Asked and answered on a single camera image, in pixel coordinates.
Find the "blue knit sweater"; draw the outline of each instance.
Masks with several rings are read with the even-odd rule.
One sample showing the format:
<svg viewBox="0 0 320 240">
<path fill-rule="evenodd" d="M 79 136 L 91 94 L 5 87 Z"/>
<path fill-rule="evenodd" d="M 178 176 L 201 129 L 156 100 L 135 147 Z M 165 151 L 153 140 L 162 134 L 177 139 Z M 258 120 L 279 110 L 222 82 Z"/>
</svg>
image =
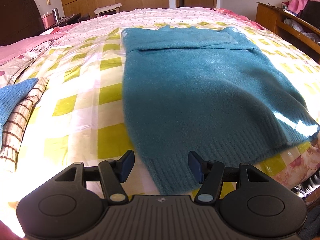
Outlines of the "blue knit sweater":
<svg viewBox="0 0 320 240">
<path fill-rule="evenodd" d="M 2 128 L 15 106 L 29 93 L 38 82 L 37 78 L 27 79 L 16 85 L 0 89 L 0 142 L 2 144 Z"/>
<path fill-rule="evenodd" d="M 125 124 L 161 194 L 199 187 L 188 153 L 236 167 L 312 139 L 302 96 L 235 28 L 123 31 Z"/>
</svg>

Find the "thermos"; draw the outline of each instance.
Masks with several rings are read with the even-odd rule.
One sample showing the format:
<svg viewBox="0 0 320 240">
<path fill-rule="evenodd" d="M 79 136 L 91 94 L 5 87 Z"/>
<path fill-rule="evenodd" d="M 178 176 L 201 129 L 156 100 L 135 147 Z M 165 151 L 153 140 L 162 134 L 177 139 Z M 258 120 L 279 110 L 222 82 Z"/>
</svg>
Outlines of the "thermos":
<svg viewBox="0 0 320 240">
<path fill-rule="evenodd" d="M 54 17 L 54 21 L 55 21 L 56 23 L 58 23 L 58 22 L 60 21 L 58 8 L 52 9 L 52 14 L 53 14 L 53 17 Z"/>
</svg>

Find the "dark brown headboard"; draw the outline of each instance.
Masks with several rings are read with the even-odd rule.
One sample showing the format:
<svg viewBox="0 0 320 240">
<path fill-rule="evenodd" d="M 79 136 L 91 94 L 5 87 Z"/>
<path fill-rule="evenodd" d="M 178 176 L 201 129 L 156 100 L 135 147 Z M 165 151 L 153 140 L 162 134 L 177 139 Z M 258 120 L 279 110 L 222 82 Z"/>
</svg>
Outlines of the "dark brown headboard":
<svg viewBox="0 0 320 240">
<path fill-rule="evenodd" d="M 34 0 L 0 0 L 0 46 L 9 45 L 44 31 Z"/>
</svg>

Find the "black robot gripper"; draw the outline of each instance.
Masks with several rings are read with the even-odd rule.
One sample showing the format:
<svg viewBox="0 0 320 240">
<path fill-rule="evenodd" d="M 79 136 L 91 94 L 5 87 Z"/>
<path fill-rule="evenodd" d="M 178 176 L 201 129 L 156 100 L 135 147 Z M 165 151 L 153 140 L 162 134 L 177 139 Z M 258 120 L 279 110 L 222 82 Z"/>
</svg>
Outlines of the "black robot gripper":
<svg viewBox="0 0 320 240">
<path fill-rule="evenodd" d="M 96 167 L 73 163 L 24 197 L 17 217 L 29 240 L 299 239 L 307 210 L 290 190 L 247 163 L 228 168 L 191 151 L 188 165 L 202 184 L 194 202 L 189 195 L 129 201 L 120 185 L 134 166 L 128 150 Z M 87 181 L 101 183 L 103 199 Z M 237 189 L 219 199 L 223 182 Z"/>
</svg>

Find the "checkered sheet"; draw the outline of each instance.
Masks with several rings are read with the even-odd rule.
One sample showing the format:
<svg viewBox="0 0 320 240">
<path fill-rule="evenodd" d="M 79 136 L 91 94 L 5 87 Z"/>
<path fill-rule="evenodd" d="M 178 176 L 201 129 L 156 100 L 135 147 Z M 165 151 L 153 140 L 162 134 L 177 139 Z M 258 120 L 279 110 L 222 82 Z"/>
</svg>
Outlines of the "checkered sheet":
<svg viewBox="0 0 320 240">
<path fill-rule="evenodd" d="M 319 122 L 319 65 L 267 30 L 257 30 L 203 8 L 144 9 L 100 17 L 75 26 L 18 80 L 50 79 L 27 125 L 14 176 L 19 192 L 12 198 L 18 200 L 73 162 L 97 165 L 105 159 L 118 159 L 126 150 L 133 149 L 122 106 L 125 51 L 121 31 L 133 26 L 156 30 L 167 24 L 214 30 L 227 26 L 237 28 L 288 77 L 305 98 L 310 114 Z M 319 167 L 317 150 L 317 144 L 311 146 L 306 142 L 256 166 L 292 188 Z M 123 186 L 128 195 L 158 194 L 138 155 Z M 232 183 L 225 183 L 222 196 L 234 187 Z M 89 183 L 88 188 L 102 196 L 97 182 Z"/>
</svg>

